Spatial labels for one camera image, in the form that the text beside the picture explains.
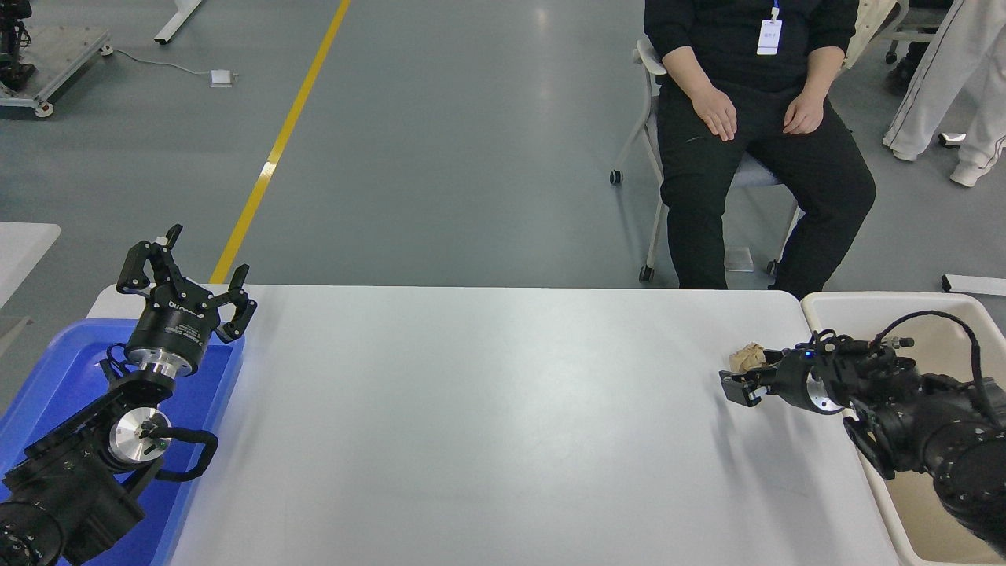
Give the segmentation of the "person's right hand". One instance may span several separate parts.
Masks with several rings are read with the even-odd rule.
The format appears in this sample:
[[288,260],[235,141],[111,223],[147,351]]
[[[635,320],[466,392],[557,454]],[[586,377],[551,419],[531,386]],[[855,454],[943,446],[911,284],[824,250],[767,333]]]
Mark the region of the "person's right hand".
[[711,135],[725,142],[736,138],[739,131],[737,112],[726,93],[714,86],[705,86],[689,97],[695,114],[707,126]]

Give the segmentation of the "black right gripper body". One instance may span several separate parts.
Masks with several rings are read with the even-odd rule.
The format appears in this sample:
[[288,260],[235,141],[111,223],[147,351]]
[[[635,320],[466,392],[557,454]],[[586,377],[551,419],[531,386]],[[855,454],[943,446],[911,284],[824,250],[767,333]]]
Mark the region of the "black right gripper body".
[[791,406],[803,410],[819,410],[820,403],[809,390],[810,365],[801,351],[786,350],[776,365],[773,394]]

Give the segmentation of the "person's left hand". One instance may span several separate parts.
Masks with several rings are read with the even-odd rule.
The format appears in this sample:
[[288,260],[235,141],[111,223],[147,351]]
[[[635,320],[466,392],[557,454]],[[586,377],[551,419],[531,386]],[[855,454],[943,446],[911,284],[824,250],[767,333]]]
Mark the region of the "person's left hand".
[[805,87],[787,108],[782,132],[788,135],[815,132],[823,122],[826,97],[826,90]]

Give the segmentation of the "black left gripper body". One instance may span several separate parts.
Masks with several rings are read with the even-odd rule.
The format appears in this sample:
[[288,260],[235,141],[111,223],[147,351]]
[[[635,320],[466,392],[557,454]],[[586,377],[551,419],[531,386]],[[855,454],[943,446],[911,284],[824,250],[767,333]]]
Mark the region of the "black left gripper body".
[[127,341],[128,362],[139,366],[151,352],[162,351],[180,359],[181,373],[197,372],[219,325],[218,313],[200,308],[209,298],[211,291],[193,282],[184,282],[180,292],[169,284],[156,286]]

